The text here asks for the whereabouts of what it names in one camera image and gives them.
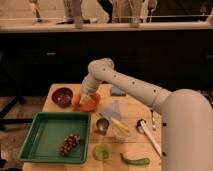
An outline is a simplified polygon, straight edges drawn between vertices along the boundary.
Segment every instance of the grape bunch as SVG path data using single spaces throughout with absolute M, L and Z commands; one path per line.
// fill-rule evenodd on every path
M 64 139 L 63 144 L 60 147 L 60 154 L 63 157 L 69 155 L 69 152 L 80 142 L 80 136 L 76 134 L 70 134 Z

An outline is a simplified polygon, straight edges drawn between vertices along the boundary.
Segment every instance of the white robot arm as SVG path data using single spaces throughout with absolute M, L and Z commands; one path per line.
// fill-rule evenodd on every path
M 162 170 L 213 170 L 213 110 L 200 93 L 159 86 L 116 72 L 109 58 L 92 61 L 82 94 L 95 93 L 102 81 L 111 83 L 162 115 Z

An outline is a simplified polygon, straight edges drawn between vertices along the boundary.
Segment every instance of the red object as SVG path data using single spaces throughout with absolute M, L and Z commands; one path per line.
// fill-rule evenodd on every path
M 96 109 L 98 106 L 101 96 L 98 93 L 90 95 L 91 99 L 85 104 L 80 105 L 81 94 L 74 95 L 72 98 L 72 106 L 82 112 L 90 112 Z
M 54 91 L 52 94 L 53 102 L 55 102 L 57 105 L 59 105 L 62 108 L 65 108 L 71 105 L 72 97 L 73 97 L 72 90 L 66 87 L 59 88 L 56 91 Z

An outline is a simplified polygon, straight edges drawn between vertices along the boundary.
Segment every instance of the orange bowl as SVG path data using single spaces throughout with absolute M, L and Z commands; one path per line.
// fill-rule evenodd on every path
M 81 99 L 81 94 L 77 94 L 74 95 L 72 98 L 72 106 L 78 110 L 78 111 L 82 111 L 82 112 L 90 112 L 93 111 L 97 108 L 100 100 L 101 100 L 101 96 L 98 93 L 92 94 L 90 95 L 91 99 L 86 102 L 85 104 L 79 104 L 80 99 Z

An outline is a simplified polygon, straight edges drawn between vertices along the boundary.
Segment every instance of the black dot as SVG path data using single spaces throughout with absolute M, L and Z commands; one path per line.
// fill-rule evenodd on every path
M 165 153 L 165 152 L 163 152 L 162 154 L 163 154 L 163 156 L 165 156 L 165 157 L 166 157 L 166 153 Z

